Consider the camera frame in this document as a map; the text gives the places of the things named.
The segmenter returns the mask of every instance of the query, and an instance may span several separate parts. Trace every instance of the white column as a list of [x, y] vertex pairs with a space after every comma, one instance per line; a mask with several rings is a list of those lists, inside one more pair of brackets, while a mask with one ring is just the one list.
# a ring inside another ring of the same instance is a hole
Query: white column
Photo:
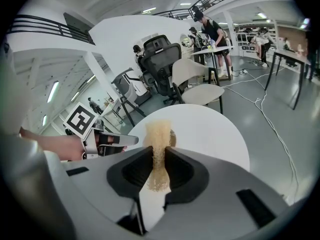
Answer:
[[223, 12], [223, 15], [225, 17], [226, 23], [228, 23], [228, 28], [229, 28], [229, 32], [230, 32], [229, 38], [232, 40], [232, 45], [234, 46], [234, 48], [233, 48], [234, 54], [233, 55], [239, 55], [239, 46], [238, 46], [238, 42], [237, 42], [237, 35], [236, 35], [235, 27], [234, 27], [234, 22], [231, 18], [230, 13], [227, 10]]
[[108, 79], [105, 72], [97, 62], [95, 56], [92, 52], [88, 51], [84, 56], [84, 61], [88, 65], [89, 69], [91, 69], [92, 73], [95, 75], [96, 79], [99, 81], [101, 88], [105, 90], [111, 98], [115, 101], [119, 98], [119, 94], [114, 91], [111, 81], [113, 79]]

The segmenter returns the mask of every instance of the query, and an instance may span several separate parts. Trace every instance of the white chair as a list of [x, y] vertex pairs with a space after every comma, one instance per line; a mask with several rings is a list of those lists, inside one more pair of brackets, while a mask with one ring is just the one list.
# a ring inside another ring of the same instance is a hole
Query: white chair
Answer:
[[137, 99], [137, 97], [138, 97], [138, 95], [136, 93], [136, 90], [134, 88], [133, 83], [131, 82], [129, 85], [129, 90], [126, 92], [126, 94], [124, 96], [122, 96], [120, 98], [121, 106], [123, 107], [123, 110], [124, 110], [126, 116], [129, 118], [133, 127], [135, 126], [135, 123], [132, 120], [126, 105], [129, 105], [131, 108], [133, 108], [135, 111], [137, 111], [144, 118], [146, 117], [145, 113], [140, 108], [138, 108], [138, 105], [135, 103], [135, 100]]
[[[185, 89], [183, 93], [178, 88], [183, 82], [193, 77], [204, 76], [207, 71], [208, 84], [204, 83]], [[217, 85], [211, 84], [212, 71], [214, 72]], [[172, 84], [180, 104], [207, 105], [209, 102], [219, 98], [220, 112], [223, 114], [221, 95], [225, 90], [220, 87], [218, 72], [215, 68], [201, 65], [188, 58], [179, 59], [172, 66]]]
[[134, 84], [132, 82], [130, 82], [129, 90], [126, 92], [124, 96], [132, 105], [134, 105], [135, 107], [138, 107], [138, 104], [135, 103], [138, 95], [136, 93]]

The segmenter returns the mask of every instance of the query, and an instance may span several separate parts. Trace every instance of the black slot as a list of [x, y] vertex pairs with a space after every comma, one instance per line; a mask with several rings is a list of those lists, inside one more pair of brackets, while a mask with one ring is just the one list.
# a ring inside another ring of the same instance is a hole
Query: black slot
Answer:
[[276, 218], [251, 189], [240, 190], [236, 192], [236, 195], [259, 228]]
[[79, 167], [79, 168], [67, 170], [66, 174], [68, 174], [68, 176], [73, 176], [73, 175], [77, 175], [77, 174], [82, 174], [87, 171], [89, 171], [89, 169], [87, 167]]

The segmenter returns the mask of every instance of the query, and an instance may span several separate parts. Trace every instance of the chair seat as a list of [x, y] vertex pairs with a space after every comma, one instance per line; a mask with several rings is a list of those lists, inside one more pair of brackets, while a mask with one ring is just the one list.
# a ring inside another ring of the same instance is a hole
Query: chair seat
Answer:
[[224, 91], [220, 86], [204, 83], [185, 90], [181, 97], [186, 104], [205, 105], [220, 97]]

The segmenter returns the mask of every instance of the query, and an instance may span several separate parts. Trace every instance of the black cap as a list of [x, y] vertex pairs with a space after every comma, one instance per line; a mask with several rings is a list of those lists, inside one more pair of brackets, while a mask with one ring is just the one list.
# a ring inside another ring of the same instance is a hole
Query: black cap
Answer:
[[189, 31], [191, 31], [191, 32], [193, 32], [193, 33], [194, 33], [194, 32], [195, 32], [195, 33], [197, 32], [197, 30], [196, 30], [196, 28], [195, 28], [194, 26], [190, 27], [190, 28], [189, 28]]
[[194, 17], [201, 20], [204, 17], [204, 14], [201, 11], [196, 11]]

